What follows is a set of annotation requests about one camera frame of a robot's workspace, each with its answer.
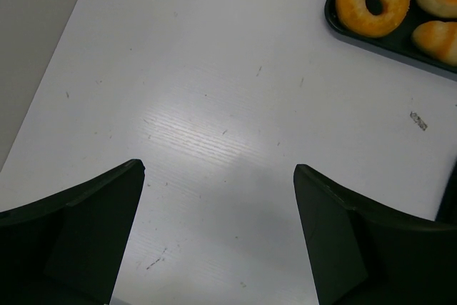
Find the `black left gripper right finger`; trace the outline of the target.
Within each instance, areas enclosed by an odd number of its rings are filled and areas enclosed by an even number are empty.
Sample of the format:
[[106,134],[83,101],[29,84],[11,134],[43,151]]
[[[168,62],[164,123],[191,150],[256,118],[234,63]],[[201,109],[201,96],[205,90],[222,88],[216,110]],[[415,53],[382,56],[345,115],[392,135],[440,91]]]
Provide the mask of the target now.
[[434,220],[298,165],[293,185],[320,304],[454,304],[456,175]]

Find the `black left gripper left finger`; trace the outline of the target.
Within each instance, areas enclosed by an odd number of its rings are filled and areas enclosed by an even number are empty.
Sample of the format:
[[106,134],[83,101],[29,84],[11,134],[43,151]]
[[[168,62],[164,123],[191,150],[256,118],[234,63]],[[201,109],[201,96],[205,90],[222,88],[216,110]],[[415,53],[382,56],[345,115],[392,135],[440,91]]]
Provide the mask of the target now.
[[1,213],[2,304],[109,304],[141,198],[131,159]]

